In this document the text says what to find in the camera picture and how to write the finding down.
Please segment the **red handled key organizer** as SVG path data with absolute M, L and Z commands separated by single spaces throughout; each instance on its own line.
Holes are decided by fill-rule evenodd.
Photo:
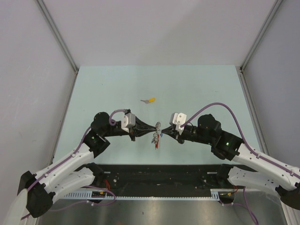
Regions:
M 154 132 L 153 134 L 153 138 L 151 140 L 151 143 L 154 144 L 155 146 L 155 149 L 157 150 L 159 148 L 159 141 L 160 141 L 160 138 L 162 137 L 162 132 L 161 132 L 161 123 L 160 122 L 157 122 L 155 124 L 155 128 L 156 128 L 156 131 Z

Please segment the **yellow tagged key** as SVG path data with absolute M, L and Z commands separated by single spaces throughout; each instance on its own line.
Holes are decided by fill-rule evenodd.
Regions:
M 155 100 L 156 100 L 156 99 L 153 97 L 153 98 L 150 98 L 150 99 L 141 100 L 141 102 L 144 102 L 144 103 L 146 103 L 146 104 L 149 104 L 149 103 L 155 102 Z

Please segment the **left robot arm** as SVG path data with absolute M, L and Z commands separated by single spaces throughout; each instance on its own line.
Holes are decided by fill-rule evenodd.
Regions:
M 27 171 L 20 178 L 18 192 L 27 190 L 26 210 L 22 218 L 38 218 L 45 214 L 61 196 L 78 188 L 103 184 L 103 170 L 93 159 L 110 145 L 107 137 L 128 135 L 131 141 L 157 129 L 138 119 L 129 109 L 122 109 L 121 121 L 115 121 L 106 112 L 94 116 L 78 146 L 61 160 L 46 168 L 31 173 Z

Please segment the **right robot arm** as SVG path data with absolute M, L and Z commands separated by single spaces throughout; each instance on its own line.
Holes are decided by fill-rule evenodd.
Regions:
M 197 126 L 184 125 L 187 116 L 174 113 L 170 126 L 162 133 L 183 144 L 185 141 L 207 144 L 219 159 L 251 168 L 246 171 L 232 165 L 222 165 L 216 182 L 221 188 L 244 186 L 272 194 L 285 205 L 300 208 L 300 169 L 251 149 L 246 141 L 224 131 L 211 114 L 200 116 Z

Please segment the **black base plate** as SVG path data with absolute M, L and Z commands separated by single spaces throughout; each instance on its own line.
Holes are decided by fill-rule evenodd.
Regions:
M 239 188 L 225 178 L 217 177 L 221 165 L 97 165 L 104 171 L 104 179 L 111 188 L 128 185 L 173 185 L 233 190 Z

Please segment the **left aluminium frame post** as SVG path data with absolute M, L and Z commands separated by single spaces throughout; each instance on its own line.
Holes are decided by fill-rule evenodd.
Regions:
M 78 74 L 79 71 L 79 67 L 77 66 L 74 58 L 71 55 L 71 52 L 63 38 L 63 36 L 61 35 L 48 7 L 46 6 L 45 2 L 43 0 L 35 0 L 34 1 L 38 7 L 38 9 L 41 12 L 41 15 L 43 16 L 46 24 L 48 25 L 52 35 L 54 36 L 58 46 L 60 47 L 62 53 L 64 54 L 64 56 L 66 57 L 69 65 L 71 66 L 72 70 L 75 72 L 75 74 Z

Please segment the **aluminium frame post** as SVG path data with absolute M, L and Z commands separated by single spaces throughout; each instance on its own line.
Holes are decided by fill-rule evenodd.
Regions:
M 66 57 L 69 65 L 71 66 L 72 70 L 75 72 L 75 74 L 78 74 L 79 71 L 79 67 L 77 66 L 74 58 L 71 55 L 71 52 L 63 38 L 63 36 L 61 35 L 48 7 L 46 6 L 45 2 L 43 0 L 35 0 L 34 1 L 38 7 L 38 9 L 41 12 L 41 15 L 43 16 L 46 24 L 48 25 L 52 35 L 54 36 L 58 46 L 60 47 L 62 53 L 64 54 L 64 56 Z
M 264 36 L 266 35 L 267 31 L 269 30 L 271 24 L 273 23 L 277 13 L 279 12 L 281 6 L 285 0 L 276 0 L 274 4 L 271 7 L 271 10 L 267 14 L 266 19 L 264 20 L 261 28 L 258 31 L 258 34 L 256 35 L 254 42 L 252 43 L 249 51 L 247 52 L 242 64 L 240 65 L 239 69 L 243 73 L 246 69 L 247 65 L 249 64 L 250 60 L 252 59 L 254 53 L 256 52 L 258 46 L 262 42 Z

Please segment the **right aluminium frame post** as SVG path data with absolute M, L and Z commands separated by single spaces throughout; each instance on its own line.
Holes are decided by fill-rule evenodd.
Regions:
M 274 4 L 271 7 L 271 10 L 267 14 L 266 19 L 264 20 L 261 28 L 258 31 L 258 34 L 256 35 L 254 42 L 252 43 L 249 51 L 247 52 L 242 64 L 240 65 L 239 69 L 243 73 L 246 69 L 247 65 L 249 64 L 250 60 L 252 59 L 254 53 L 256 52 L 258 46 L 262 42 L 264 36 L 266 35 L 267 31 L 269 30 L 271 24 L 273 23 L 277 13 L 279 12 L 281 6 L 285 0 L 276 0 Z

